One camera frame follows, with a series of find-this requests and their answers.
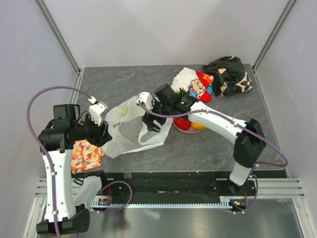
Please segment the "left aluminium frame post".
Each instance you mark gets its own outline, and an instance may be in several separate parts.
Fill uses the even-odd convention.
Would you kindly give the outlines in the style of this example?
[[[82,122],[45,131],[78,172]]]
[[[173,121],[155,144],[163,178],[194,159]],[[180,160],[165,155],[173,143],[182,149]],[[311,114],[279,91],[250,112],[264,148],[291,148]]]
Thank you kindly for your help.
[[[55,36],[58,44],[60,45],[62,51],[64,52],[64,54],[66,55],[69,63],[71,64],[72,68],[74,69],[74,71],[76,72],[76,74],[80,74],[81,73],[81,68],[78,65],[78,63],[75,60],[75,57],[73,56],[69,46],[67,45],[61,31],[59,30],[59,27],[57,25],[57,23],[55,22],[48,6],[46,5],[44,0],[34,0],[35,4],[37,5],[37,7],[39,8],[42,16],[44,17],[46,23],[48,24],[51,32],[53,33],[53,35]]]

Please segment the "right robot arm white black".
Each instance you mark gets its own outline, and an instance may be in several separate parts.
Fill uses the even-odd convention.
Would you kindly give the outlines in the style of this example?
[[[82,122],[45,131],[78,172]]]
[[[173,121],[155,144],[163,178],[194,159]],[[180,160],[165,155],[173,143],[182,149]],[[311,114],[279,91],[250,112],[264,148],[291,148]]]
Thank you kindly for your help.
[[[257,120],[244,121],[220,113],[191,95],[181,96],[168,84],[161,85],[153,95],[141,92],[136,102],[145,110],[142,122],[149,131],[160,132],[167,118],[176,118],[201,124],[228,139],[234,144],[235,162],[226,187],[232,195],[245,189],[244,183],[266,146]]]

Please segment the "white plastic bag fruit print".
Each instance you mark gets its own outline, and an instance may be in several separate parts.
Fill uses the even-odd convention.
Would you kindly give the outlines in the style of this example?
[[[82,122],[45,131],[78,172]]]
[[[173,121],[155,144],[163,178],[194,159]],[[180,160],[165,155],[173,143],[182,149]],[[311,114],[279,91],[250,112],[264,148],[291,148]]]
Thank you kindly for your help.
[[[148,131],[141,121],[146,111],[137,105],[137,100],[138,96],[135,95],[107,113],[106,122],[112,140],[101,147],[106,156],[116,158],[121,154],[149,150],[164,144],[172,119],[166,120],[160,132]]]

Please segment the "red fake bell pepper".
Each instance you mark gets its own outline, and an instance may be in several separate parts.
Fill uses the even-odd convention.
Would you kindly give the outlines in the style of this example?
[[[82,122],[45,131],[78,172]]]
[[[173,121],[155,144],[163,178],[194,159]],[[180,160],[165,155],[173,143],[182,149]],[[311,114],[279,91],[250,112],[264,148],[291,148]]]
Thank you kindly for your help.
[[[180,130],[187,131],[191,128],[191,122],[183,118],[175,118],[174,125]]]

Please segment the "aluminium frame post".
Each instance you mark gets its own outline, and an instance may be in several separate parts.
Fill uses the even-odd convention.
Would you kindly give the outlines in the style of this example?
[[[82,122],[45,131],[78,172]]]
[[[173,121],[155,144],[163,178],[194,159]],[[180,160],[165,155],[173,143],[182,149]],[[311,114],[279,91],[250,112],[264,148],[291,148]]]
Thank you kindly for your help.
[[[272,31],[270,32],[264,46],[262,47],[258,57],[255,60],[255,63],[252,66],[253,72],[256,72],[259,68],[260,64],[264,60],[265,56],[267,55],[269,49],[271,48],[274,40],[278,36],[280,30],[282,29],[284,23],[286,22],[288,16],[290,15],[291,11],[293,10],[297,0],[288,0],[285,7],[283,8],[278,20],[276,21]]]
[[[75,57],[73,56],[69,46],[67,45],[61,31],[59,30],[59,27],[57,25],[57,23],[55,22],[48,6],[46,5],[44,0],[34,0],[35,4],[37,5],[37,7],[39,8],[42,16],[44,17],[46,23],[48,24],[51,32],[53,33],[53,35],[55,36],[58,44],[60,45],[62,51],[64,52],[64,54],[66,55],[69,63],[71,64],[72,68],[74,69],[74,71],[76,72],[76,74],[80,74],[81,73],[81,68],[78,65],[78,63],[75,60]]]

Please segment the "fake pineapple green crown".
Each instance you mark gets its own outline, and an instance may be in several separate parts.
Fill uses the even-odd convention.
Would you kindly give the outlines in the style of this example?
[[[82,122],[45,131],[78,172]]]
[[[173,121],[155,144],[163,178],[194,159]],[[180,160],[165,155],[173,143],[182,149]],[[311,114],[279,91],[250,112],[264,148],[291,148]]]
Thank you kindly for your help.
[[[183,87],[179,87],[179,89],[176,91],[176,93],[179,94],[180,97],[190,95],[190,91],[188,89],[183,88]]]

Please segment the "orange floral cloth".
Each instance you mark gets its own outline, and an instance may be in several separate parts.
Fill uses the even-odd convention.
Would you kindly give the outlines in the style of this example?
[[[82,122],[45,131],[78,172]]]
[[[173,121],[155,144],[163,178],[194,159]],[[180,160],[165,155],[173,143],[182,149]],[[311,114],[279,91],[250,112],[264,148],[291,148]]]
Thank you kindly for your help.
[[[75,141],[71,160],[71,172],[82,173],[102,165],[101,147],[90,144],[87,140]]]

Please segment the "black beige patterned cloth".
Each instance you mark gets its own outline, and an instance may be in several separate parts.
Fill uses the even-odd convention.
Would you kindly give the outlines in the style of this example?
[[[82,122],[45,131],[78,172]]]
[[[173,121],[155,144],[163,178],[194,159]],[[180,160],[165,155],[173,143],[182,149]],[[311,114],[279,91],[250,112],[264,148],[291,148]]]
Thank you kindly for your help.
[[[246,93],[253,88],[251,79],[238,57],[221,57],[203,65],[201,71],[213,76],[212,88],[215,96]]]

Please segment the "fake yellow fruit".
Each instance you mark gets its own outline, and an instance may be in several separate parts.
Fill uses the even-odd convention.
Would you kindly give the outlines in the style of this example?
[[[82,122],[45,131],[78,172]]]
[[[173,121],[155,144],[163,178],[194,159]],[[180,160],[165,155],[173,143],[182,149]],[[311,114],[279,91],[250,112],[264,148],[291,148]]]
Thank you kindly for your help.
[[[192,123],[191,123],[191,127],[192,127],[194,130],[197,130],[197,131],[207,129],[204,125],[199,124],[199,123],[196,123],[196,122],[192,122]]]

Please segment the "right aluminium frame post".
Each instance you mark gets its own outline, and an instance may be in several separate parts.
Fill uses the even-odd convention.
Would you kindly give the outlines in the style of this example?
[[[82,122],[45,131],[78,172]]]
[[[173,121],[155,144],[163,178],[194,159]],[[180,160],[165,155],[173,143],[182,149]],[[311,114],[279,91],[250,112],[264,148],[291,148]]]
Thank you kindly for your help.
[[[271,48],[274,40],[278,36],[280,30],[282,29],[284,23],[286,22],[288,16],[290,15],[291,11],[293,10],[297,0],[288,0],[285,7],[283,8],[278,20],[276,21],[272,31],[270,32],[264,46],[262,47],[258,57],[255,60],[255,63],[252,66],[253,72],[256,72],[259,68],[260,64],[264,60],[265,56],[267,55],[269,49]]]

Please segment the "white cartoon print cloth bag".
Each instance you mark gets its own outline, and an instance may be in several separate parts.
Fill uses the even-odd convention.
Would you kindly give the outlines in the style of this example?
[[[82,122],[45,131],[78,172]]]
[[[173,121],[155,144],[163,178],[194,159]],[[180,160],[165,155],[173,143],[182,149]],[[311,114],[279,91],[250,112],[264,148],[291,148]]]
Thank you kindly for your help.
[[[214,77],[187,67],[184,67],[173,79],[171,88],[175,92],[183,90],[190,96],[207,103],[212,100],[212,83]]]

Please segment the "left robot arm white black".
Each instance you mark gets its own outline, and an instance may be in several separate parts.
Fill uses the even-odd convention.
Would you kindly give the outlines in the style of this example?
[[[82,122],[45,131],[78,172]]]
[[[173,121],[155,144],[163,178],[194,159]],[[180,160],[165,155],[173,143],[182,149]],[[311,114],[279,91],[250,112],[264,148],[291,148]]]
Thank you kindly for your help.
[[[76,114],[78,104],[55,105],[53,119],[38,139],[46,166],[47,207],[43,221],[36,225],[39,235],[85,233],[90,224],[90,207],[95,194],[107,193],[109,184],[102,173],[84,175],[84,183],[73,196],[71,161],[76,141],[87,140],[97,147],[111,141],[105,121],[107,105],[96,102],[89,106],[83,121]]]

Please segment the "pink plate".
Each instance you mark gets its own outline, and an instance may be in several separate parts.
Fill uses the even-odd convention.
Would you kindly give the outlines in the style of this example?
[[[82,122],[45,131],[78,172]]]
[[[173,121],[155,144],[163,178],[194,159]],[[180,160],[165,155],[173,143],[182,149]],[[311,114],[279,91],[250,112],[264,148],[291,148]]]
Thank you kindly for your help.
[[[199,123],[191,122],[183,118],[173,119],[173,124],[184,133],[197,133],[199,131],[207,129],[205,126]]]

